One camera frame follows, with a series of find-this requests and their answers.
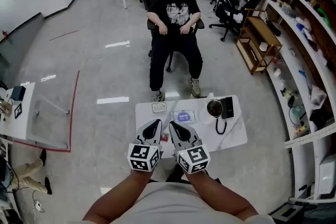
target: graphic print on t-shirt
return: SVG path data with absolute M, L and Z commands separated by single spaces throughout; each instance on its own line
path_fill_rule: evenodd
M 167 15 L 171 24 L 184 25 L 189 19 L 189 7 L 182 3 L 179 8 L 175 3 L 167 4 Z

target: khaki pants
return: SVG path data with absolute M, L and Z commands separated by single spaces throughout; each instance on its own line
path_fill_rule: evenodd
M 39 182 L 33 180 L 29 175 L 37 172 L 43 166 L 43 162 L 41 159 L 38 159 L 34 163 L 26 163 L 24 165 L 20 165 L 14 169 L 18 179 L 19 179 L 19 188 L 29 187 L 33 190 L 38 190 L 42 193 L 48 193 L 47 188 Z M 10 185 L 10 189 L 17 188 L 17 178 L 14 175 L 13 181 Z

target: red line on floor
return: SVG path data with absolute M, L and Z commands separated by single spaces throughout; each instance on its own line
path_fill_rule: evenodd
M 31 144 L 28 144 L 28 143 L 25 143 L 25 142 L 21 142 L 21 141 L 16 141 L 16 140 L 14 140 L 14 142 L 19 143 L 19 144 L 23 144 L 23 145 L 27 145 L 27 146 L 31 146 L 31 147 L 41 148 L 42 150 L 45 149 L 47 151 L 70 153 L 71 152 L 71 136 L 72 136 L 72 116 L 73 116 L 73 107 L 74 107 L 74 104 L 75 104 L 75 96 L 76 96 L 76 91 L 77 91 L 78 78 L 79 78 L 79 70 L 77 72 L 77 78 L 76 78 L 75 88 L 74 88 L 74 91 L 73 91 L 74 95 L 72 96 L 71 114 L 70 114 L 69 149 L 68 150 L 57 150 L 55 148 L 45 148 L 45 147 L 41 147 L 41 146 L 37 146 L 37 145 L 31 145 Z

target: man in black t-shirt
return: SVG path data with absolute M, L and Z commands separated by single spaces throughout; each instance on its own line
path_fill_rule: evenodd
M 156 24 L 150 68 L 152 101 L 164 100 L 165 94 L 160 88 L 163 83 L 164 65 L 172 50 L 182 53 L 188 61 L 191 92 L 194 97 L 199 97 L 201 90 L 198 78 L 203 61 L 191 28 L 201 17 L 196 0 L 154 0 L 147 17 Z

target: gray floor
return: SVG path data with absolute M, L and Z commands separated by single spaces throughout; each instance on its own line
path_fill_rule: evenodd
M 203 14 L 211 9 L 210 0 L 197 0 Z M 197 34 L 204 68 L 200 82 L 202 94 L 235 94 L 239 98 L 248 143 L 211 153 L 212 175 L 246 197 L 261 213 L 267 213 L 291 195 L 289 154 L 284 148 L 286 130 L 280 108 L 266 74 L 251 76 L 228 34 L 209 29 L 218 19 L 203 15 L 206 25 Z M 54 39 L 59 35 L 77 32 Z M 104 48 L 107 44 L 130 41 L 129 47 Z M 39 82 L 40 90 L 63 107 L 70 107 L 73 88 L 80 70 L 72 126 L 72 152 L 47 153 L 47 165 L 36 174 L 37 180 L 50 178 L 52 196 L 35 193 L 45 213 L 36 213 L 35 223 L 66 223 L 80 220 L 101 195 L 100 188 L 111 188 L 130 172 L 126 153 L 135 135 L 135 105 L 149 102 L 151 36 L 146 29 L 143 5 L 128 0 L 76 0 L 72 7 L 46 20 L 16 79 L 17 83 Z M 56 78 L 40 82 L 56 74 Z M 190 91 L 186 61 L 173 60 L 173 72 L 165 72 L 163 90 L 177 91 L 188 99 Z M 97 105 L 97 99 L 129 97 L 129 102 Z M 66 140 L 68 119 L 51 121 L 46 117 L 48 134 Z M 38 158 L 40 150 L 13 145 L 13 164 Z M 165 159 L 153 178 L 165 180 L 174 165 Z M 26 223 L 34 223 L 32 191 L 20 190 L 18 207 Z

